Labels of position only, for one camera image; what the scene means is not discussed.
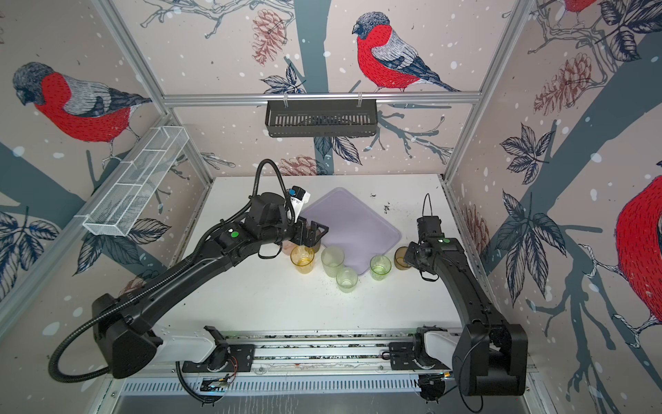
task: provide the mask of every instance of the white wire basket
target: white wire basket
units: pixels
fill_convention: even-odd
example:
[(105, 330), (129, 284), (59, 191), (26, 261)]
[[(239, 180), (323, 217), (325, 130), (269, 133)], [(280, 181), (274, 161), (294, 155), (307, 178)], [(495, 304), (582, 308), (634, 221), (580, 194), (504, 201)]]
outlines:
[(189, 140), (183, 127), (159, 127), (83, 226), (93, 234), (126, 236)]

